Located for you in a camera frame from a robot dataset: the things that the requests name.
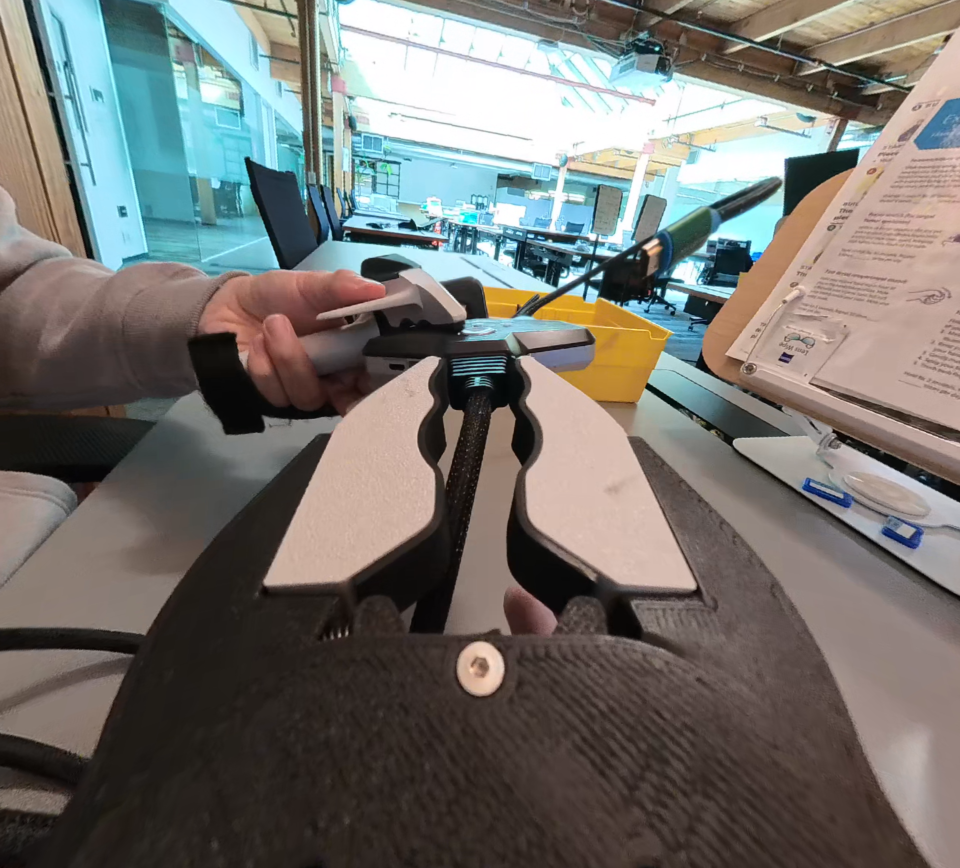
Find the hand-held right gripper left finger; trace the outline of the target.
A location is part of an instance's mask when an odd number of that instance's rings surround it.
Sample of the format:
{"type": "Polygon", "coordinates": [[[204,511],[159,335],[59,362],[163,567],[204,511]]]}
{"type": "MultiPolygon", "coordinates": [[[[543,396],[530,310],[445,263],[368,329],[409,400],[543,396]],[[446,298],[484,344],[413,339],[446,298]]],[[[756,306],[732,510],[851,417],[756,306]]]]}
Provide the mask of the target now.
{"type": "Polygon", "coordinates": [[[330,435],[264,577],[271,596],[417,604],[450,563],[447,366],[425,358],[330,435]]]}

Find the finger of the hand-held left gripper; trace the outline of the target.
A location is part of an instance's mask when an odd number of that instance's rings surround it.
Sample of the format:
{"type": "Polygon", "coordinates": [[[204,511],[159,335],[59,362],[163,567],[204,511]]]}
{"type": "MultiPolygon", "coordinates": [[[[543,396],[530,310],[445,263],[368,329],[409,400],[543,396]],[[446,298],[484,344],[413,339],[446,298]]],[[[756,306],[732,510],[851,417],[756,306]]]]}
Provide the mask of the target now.
{"type": "Polygon", "coordinates": [[[382,297],[355,305],[324,311],[317,315],[317,322],[328,322],[334,319],[344,319],[367,313],[393,310],[400,304],[399,299],[399,297],[382,297]]]}
{"type": "Polygon", "coordinates": [[[461,329],[467,321],[464,305],[420,268],[402,270],[383,285],[385,296],[375,312],[393,328],[426,325],[461,329]]]}

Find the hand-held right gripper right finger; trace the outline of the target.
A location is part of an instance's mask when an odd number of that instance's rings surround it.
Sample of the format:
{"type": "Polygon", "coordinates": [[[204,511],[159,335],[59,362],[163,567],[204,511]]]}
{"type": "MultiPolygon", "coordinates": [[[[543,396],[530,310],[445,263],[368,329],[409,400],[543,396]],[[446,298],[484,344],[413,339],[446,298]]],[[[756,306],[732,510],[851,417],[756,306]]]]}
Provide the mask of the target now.
{"type": "Polygon", "coordinates": [[[695,597],[690,562],[625,430],[538,360],[514,370],[513,579],[555,615],[578,597],[607,613],[639,598],[695,597]]]}

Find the black silver usb hub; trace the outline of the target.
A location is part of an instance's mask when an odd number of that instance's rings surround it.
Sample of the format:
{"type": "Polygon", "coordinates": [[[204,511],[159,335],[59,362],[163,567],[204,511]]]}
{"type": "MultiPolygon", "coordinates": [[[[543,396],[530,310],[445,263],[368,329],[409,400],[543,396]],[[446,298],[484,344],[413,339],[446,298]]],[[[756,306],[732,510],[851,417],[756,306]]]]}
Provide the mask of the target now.
{"type": "Polygon", "coordinates": [[[372,377],[390,380],[425,358],[439,358],[454,384],[492,386],[506,377],[516,358],[533,357],[550,370],[565,372],[587,368],[594,354],[590,330],[529,315],[383,326],[363,350],[372,377]]]}

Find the yellow plastic bin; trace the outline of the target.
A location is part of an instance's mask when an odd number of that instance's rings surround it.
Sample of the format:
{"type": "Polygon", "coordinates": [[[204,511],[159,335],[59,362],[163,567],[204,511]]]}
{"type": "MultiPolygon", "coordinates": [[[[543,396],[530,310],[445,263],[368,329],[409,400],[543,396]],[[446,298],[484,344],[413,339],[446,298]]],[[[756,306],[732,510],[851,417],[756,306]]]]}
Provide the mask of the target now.
{"type": "Polygon", "coordinates": [[[564,295],[519,322],[533,323],[538,330],[562,327],[588,329],[594,337],[594,354],[582,369],[560,368],[563,357],[582,355],[584,349],[547,348],[541,363],[552,367],[583,394],[602,403],[636,403],[656,367],[671,333],[605,299],[587,302],[577,295],[564,295]]]}

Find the person's left forearm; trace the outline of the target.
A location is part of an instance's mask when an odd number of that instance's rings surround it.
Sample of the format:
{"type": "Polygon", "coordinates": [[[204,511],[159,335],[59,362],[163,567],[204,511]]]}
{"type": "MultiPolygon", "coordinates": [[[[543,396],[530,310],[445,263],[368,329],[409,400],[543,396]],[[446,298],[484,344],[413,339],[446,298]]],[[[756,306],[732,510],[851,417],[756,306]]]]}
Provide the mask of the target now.
{"type": "Polygon", "coordinates": [[[184,264],[112,271],[18,223],[1,190],[1,406],[66,411],[197,388],[187,344],[209,301],[245,273],[184,264]]]}

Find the person's left hand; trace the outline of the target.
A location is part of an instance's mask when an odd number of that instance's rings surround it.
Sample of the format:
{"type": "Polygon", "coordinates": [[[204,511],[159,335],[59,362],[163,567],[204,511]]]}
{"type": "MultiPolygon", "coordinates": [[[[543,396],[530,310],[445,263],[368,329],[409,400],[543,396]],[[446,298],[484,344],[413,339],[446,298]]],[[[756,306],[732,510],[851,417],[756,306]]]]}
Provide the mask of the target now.
{"type": "Polygon", "coordinates": [[[276,270],[228,279],[203,309],[196,334],[233,334],[262,398],[277,408],[349,412],[371,392],[365,369],[320,376],[302,337],[331,326],[320,314],[376,300],[384,286],[348,270],[276,270]]]}

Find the person's right hand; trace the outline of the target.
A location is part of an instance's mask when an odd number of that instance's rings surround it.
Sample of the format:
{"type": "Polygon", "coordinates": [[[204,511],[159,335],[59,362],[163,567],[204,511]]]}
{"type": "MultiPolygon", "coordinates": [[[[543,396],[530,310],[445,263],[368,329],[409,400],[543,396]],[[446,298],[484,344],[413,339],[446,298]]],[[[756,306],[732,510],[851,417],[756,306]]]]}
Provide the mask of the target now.
{"type": "Polygon", "coordinates": [[[558,625],[551,610],[518,586],[506,589],[503,613],[512,636],[549,637],[558,625]]]}

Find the dark wooden desk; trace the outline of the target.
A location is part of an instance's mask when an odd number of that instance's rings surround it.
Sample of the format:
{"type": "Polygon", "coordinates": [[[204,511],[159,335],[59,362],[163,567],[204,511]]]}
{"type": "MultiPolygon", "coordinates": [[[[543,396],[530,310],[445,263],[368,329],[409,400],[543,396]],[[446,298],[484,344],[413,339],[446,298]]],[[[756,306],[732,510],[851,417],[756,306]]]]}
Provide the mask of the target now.
{"type": "Polygon", "coordinates": [[[354,214],[342,223],[344,238],[370,245],[440,250],[450,243],[450,235],[441,222],[426,227],[412,219],[354,214]]]}

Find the black office chair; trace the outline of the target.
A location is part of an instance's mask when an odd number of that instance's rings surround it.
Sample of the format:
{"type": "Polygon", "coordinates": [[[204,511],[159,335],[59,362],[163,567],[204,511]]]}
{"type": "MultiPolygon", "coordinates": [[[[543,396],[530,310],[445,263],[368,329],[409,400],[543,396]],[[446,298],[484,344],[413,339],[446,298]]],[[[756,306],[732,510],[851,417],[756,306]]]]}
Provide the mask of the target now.
{"type": "Polygon", "coordinates": [[[332,227],[328,208],[326,207],[327,205],[325,204],[320,189],[316,185],[308,185],[307,194],[311,210],[317,221],[318,245],[324,244],[331,239],[337,240],[338,237],[332,227]]]}
{"type": "Polygon", "coordinates": [[[664,305],[670,314],[676,308],[666,299],[666,286],[671,281],[675,245],[666,231],[657,232],[646,241],[606,260],[603,264],[598,296],[619,307],[637,301],[664,305]]]}
{"type": "Polygon", "coordinates": [[[100,482],[154,426],[133,418],[2,414],[1,470],[66,483],[100,482]]]}
{"type": "Polygon", "coordinates": [[[296,269],[318,248],[300,186],[292,171],[244,159],[249,187],[278,265],[296,269]]]}

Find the clear round disc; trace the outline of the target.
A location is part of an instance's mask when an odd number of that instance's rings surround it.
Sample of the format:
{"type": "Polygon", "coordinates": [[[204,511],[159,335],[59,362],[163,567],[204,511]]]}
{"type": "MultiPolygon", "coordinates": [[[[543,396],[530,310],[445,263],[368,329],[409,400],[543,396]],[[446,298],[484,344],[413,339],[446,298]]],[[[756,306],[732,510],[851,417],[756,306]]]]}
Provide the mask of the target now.
{"type": "Polygon", "coordinates": [[[930,503],[903,484],[872,472],[831,468],[829,481],[870,510],[905,519],[924,519],[931,514],[930,503]]]}

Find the ceiling projector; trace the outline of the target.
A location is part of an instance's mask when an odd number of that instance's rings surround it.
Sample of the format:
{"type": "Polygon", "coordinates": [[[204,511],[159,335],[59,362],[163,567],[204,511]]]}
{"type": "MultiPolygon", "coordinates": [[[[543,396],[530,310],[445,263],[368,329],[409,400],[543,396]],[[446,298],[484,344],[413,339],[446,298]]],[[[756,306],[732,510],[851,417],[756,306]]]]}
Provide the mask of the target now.
{"type": "Polygon", "coordinates": [[[674,74],[673,59],[665,45],[653,38],[636,39],[612,65],[611,87],[641,94],[669,82],[674,74]]]}

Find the person's grey clothed leg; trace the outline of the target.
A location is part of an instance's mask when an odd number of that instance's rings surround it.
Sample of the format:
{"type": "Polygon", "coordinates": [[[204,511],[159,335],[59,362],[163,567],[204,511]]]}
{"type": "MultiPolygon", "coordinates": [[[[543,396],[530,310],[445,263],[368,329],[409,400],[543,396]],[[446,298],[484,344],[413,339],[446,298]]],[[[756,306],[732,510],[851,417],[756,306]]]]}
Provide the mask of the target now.
{"type": "Polygon", "coordinates": [[[1,472],[1,585],[76,509],[73,488],[55,478],[1,472]]]}

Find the black monitor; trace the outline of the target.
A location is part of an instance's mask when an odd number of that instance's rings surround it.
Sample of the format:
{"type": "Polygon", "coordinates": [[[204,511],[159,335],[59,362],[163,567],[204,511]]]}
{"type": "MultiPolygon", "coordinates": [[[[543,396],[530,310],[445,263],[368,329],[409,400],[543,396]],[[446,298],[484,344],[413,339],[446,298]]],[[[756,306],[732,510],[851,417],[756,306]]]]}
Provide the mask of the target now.
{"type": "Polygon", "coordinates": [[[809,194],[834,176],[855,168],[859,148],[834,150],[784,159],[782,216],[791,214],[809,194]]]}

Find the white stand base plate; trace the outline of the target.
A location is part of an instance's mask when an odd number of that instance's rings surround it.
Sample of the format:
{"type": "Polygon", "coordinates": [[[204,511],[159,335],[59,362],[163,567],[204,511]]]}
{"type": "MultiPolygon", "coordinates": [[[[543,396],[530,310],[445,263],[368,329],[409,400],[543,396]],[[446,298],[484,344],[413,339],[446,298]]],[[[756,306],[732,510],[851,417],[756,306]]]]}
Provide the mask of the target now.
{"type": "Polygon", "coordinates": [[[785,436],[740,438],[733,446],[738,454],[783,482],[811,504],[820,507],[836,521],[958,597],[959,507],[956,500],[847,445],[824,450],[810,437],[785,436]],[[853,502],[850,508],[843,509],[801,491],[802,483],[807,477],[830,482],[831,468],[847,472],[862,470],[875,473],[922,495],[931,505],[930,516],[924,519],[906,519],[924,528],[925,534],[918,550],[910,550],[881,535],[882,525],[890,515],[874,512],[856,502],[853,502]]]}

